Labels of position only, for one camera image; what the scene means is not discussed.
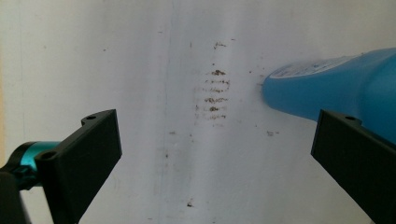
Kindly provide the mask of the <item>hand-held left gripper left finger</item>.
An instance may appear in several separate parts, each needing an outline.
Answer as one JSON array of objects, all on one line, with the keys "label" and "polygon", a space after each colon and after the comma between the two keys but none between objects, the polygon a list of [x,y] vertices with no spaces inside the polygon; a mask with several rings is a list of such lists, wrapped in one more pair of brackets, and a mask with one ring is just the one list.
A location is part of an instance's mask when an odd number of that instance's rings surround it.
[{"label": "hand-held left gripper left finger", "polygon": [[35,157],[54,224],[78,224],[122,155],[117,111],[98,112]]}]

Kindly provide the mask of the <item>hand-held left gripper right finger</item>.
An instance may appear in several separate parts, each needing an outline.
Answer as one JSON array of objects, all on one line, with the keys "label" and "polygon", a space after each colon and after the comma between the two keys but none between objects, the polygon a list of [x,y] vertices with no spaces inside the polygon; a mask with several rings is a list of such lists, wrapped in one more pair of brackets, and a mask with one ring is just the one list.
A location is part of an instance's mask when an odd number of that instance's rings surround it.
[{"label": "hand-held left gripper right finger", "polygon": [[396,224],[396,145],[359,119],[322,110],[311,155],[374,224]]}]

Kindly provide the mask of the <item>blue detergent bottle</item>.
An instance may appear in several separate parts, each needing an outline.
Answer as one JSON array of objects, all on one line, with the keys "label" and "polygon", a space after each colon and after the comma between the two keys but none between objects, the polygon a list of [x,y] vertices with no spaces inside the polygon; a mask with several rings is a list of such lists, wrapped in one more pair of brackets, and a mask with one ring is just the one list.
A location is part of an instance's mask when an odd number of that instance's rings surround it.
[{"label": "blue detergent bottle", "polygon": [[285,65],[264,80],[262,96],[297,117],[316,120],[321,109],[355,117],[396,145],[396,48]]}]

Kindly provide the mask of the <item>white table sheet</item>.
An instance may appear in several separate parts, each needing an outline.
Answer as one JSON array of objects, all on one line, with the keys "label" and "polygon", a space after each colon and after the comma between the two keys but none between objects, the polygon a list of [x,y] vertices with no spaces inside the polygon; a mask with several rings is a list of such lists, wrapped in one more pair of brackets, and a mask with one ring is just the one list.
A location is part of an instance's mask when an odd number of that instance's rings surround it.
[{"label": "white table sheet", "polygon": [[0,164],[118,113],[81,224],[372,224],[262,100],[293,62],[396,47],[396,0],[0,0]]}]

